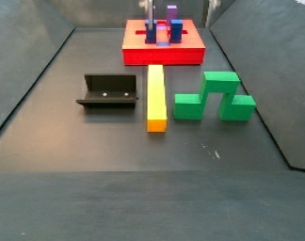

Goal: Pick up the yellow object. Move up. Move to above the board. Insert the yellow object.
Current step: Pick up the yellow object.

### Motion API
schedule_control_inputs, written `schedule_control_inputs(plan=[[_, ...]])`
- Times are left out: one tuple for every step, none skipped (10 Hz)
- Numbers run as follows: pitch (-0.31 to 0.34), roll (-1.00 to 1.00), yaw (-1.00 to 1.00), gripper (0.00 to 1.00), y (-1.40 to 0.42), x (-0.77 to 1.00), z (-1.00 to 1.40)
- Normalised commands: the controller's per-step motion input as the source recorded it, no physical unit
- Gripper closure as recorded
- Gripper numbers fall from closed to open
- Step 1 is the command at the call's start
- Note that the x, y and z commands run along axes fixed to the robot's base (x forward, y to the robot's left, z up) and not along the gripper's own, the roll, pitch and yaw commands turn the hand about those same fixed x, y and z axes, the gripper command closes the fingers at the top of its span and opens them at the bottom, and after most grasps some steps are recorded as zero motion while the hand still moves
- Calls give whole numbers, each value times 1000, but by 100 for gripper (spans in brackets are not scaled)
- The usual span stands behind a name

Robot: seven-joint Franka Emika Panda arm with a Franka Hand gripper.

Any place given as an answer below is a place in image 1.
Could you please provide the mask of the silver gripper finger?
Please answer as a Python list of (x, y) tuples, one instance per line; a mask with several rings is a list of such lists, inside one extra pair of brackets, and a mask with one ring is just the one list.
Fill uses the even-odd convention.
[(146, 0), (146, 15), (149, 30), (151, 31), (154, 27), (154, 0)]

